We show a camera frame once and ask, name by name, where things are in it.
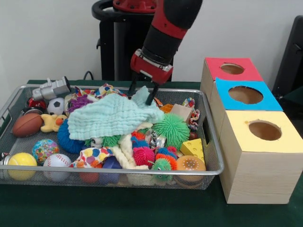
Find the white wall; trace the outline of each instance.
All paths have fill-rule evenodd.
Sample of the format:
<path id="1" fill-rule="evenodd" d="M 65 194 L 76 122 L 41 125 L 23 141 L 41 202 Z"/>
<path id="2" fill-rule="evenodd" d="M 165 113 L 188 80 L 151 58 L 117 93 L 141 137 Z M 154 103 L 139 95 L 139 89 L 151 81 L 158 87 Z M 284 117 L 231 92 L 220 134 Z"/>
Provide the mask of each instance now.
<path id="1" fill-rule="evenodd" d="M 0 0 L 0 106 L 29 79 L 101 79 L 97 0 Z M 204 57 L 250 57 L 272 87 L 302 0 L 204 0 L 174 61 L 176 81 L 200 81 Z"/>

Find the silver container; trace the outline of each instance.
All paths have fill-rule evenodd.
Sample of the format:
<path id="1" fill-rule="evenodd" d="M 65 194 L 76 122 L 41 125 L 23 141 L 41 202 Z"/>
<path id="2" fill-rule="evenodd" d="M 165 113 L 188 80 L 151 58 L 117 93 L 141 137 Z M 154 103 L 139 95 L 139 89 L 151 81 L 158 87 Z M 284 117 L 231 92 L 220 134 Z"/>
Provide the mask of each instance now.
<path id="1" fill-rule="evenodd" d="M 34 144 L 41 139 L 57 141 L 55 132 L 39 132 L 26 138 L 16 138 L 12 134 L 12 127 L 21 115 L 24 103 L 32 96 L 32 91 L 39 85 L 27 84 L 18 87 L 3 108 L 0 110 L 2 118 L 0 127 L 0 147 L 2 152 L 11 156 L 19 152 L 32 152 Z M 81 88 L 97 89 L 98 87 L 82 86 Z M 0 166 L 0 184 L 29 184 L 29 185 L 60 185 L 60 186 L 112 186 L 112 187 L 144 187 L 144 188 L 170 188 L 170 189 L 206 189 L 214 176 L 223 171 L 223 159 L 214 130 L 214 123 L 210 113 L 206 95 L 199 90 L 190 89 L 159 89 L 157 98 L 163 104 L 182 104 L 192 97 L 196 101 L 195 108 L 201 112 L 198 121 L 197 134 L 202 139 L 203 153 L 207 171 L 160 171 L 160 170 L 126 170 L 126 169 L 94 169 L 70 167 L 43 167 L 43 166 Z M 78 155 L 67 153 L 60 148 L 60 153 L 65 154 L 74 161 Z M 9 170 L 17 170 L 20 174 L 25 171 L 35 170 L 35 175 L 25 181 L 17 181 L 7 174 Z M 69 177 L 63 182 L 48 180 L 44 172 L 68 172 Z"/>

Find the round hole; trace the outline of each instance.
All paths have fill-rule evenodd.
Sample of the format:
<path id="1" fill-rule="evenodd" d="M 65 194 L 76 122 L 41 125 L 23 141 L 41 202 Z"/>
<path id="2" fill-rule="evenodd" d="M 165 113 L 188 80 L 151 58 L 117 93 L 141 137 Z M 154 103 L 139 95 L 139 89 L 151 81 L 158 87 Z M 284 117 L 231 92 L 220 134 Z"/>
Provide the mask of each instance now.
<path id="1" fill-rule="evenodd" d="M 245 87 L 245 86 L 237 86 L 229 89 L 228 94 L 234 100 L 245 104 L 256 104 L 263 100 L 263 95 L 258 90 Z"/>
<path id="2" fill-rule="evenodd" d="M 232 75 L 239 75 L 244 72 L 244 68 L 240 65 L 232 64 L 232 63 L 225 63 L 220 67 L 224 72 L 232 74 Z"/>
<path id="3" fill-rule="evenodd" d="M 282 136 L 281 129 L 267 121 L 253 121 L 249 125 L 250 132 L 263 140 L 277 140 Z"/>

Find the yellow cheese wedge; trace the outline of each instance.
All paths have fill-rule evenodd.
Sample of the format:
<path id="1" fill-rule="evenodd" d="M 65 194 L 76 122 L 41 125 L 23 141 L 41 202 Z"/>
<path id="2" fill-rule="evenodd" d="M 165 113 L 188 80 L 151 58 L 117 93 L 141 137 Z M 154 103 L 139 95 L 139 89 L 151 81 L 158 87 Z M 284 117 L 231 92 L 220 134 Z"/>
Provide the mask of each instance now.
<path id="1" fill-rule="evenodd" d="M 184 155 L 193 155 L 204 162 L 204 154 L 201 139 L 189 140 L 182 143 L 180 151 Z"/>

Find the yellow duck toy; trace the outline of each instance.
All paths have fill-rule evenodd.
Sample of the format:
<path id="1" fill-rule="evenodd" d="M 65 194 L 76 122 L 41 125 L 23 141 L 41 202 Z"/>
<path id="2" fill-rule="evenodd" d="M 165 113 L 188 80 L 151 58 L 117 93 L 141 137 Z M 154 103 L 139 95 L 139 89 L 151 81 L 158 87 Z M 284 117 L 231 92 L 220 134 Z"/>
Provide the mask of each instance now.
<path id="1" fill-rule="evenodd" d="M 58 132 L 60 125 L 62 125 L 67 116 L 43 114 L 41 118 L 44 121 L 44 126 L 40 128 L 42 132 Z"/>

